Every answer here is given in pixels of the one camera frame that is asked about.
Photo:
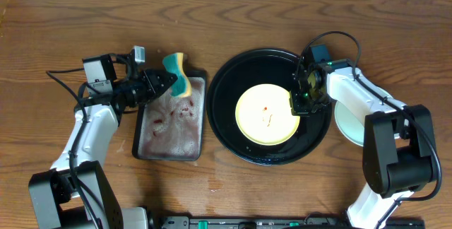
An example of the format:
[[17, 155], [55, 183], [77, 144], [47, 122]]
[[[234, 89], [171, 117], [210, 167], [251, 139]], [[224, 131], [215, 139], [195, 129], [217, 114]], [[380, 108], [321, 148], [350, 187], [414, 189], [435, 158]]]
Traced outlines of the yellow plate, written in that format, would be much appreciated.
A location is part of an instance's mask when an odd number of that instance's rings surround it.
[[287, 141], [300, 123], [300, 117], [291, 112], [289, 91], [267, 83], [253, 86], [241, 95], [235, 119], [245, 137], [264, 146]]

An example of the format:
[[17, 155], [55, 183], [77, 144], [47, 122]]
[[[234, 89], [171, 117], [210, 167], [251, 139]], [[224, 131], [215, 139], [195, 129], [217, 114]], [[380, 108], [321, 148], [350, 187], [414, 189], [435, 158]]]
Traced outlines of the light blue plate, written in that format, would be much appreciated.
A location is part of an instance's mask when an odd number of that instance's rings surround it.
[[372, 119], [388, 117], [405, 107], [405, 103], [394, 99], [382, 88], [375, 85], [370, 88], [371, 92], [351, 80], [337, 81], [328, 87], [328, 94], [336, 100], [336, 125], [358, 146], [364, 145], [364, 134], [372, 130]]

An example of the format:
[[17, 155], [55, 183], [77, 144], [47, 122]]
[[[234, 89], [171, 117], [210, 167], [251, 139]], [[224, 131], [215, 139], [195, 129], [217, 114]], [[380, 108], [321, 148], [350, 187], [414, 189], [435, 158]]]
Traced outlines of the black round tray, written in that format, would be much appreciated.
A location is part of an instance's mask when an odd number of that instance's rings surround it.
[[331, 123], [331, 105], [313, 116], [302, 117], [294, 135], [275, 146], [249, 140], [236, 123], [239, 97], [248, 88], [264, 83], [291, 89], [298, 59], [297, 54], [283, 49], [252, 49], [220, 68], [210, 83], [206, 112], [213, 133], [225, 148], [250, 163], [284, 165], [308, 155], [322, 142]]

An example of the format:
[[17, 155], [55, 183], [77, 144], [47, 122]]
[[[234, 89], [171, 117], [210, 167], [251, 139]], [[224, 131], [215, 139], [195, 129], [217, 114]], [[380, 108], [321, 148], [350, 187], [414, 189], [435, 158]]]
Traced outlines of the green yellow sponge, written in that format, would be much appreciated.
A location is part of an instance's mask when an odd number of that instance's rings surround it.
[[177, 79], [171, 85], [171, 96], [175, 98], [186, 98], [192, 94], [192, 86], [184, 72], [183, 64], [186, 55], [182, 52], [176, 52], [166, 56], [162, 60], [162, 64], [166, 71], [174, 74]]

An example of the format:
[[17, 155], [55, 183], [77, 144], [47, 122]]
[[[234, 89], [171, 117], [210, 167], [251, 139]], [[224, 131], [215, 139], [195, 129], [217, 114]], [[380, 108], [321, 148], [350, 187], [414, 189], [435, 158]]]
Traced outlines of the black rectangular soapy tray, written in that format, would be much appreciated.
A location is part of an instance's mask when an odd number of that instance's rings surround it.
[[195, 161], [201, 155], [206, 72], [187, 73], [192, 94], [176, 98], [166, 91], [139, 108], [132, 154], [140, 160]]

